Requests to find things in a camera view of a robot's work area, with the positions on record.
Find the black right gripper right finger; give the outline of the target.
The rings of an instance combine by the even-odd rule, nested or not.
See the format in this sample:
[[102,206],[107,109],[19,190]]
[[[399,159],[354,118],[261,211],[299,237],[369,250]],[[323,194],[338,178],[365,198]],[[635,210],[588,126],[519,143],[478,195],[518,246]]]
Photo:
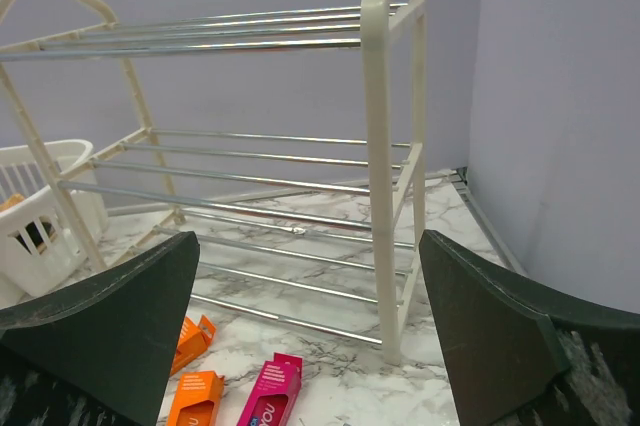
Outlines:
[[638,424],[638,314],[549,288],[435,230],[419,252],[460,424]]

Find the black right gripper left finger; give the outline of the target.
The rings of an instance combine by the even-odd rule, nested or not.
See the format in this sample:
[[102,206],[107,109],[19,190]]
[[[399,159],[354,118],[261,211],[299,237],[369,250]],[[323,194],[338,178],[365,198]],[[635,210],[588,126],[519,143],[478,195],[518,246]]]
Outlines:
[[177,233],[2,310],[2,424],[155,424],[199,257],[196,235]]

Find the orange toothpaste box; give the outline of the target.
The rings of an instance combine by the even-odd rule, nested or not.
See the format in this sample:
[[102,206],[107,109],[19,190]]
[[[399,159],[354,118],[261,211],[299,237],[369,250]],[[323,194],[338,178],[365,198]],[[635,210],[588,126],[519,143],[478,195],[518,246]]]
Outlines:
[[215,371],[180,377],[167,420],[168,426],[211,426],[216,422],[224,392],[224,376]]
[[215,325],[205,315],[201,316],[198,323],[195,323],[189,317],[185,317],[170,375],[173,376],[205,353],[213,343],[215,333]]

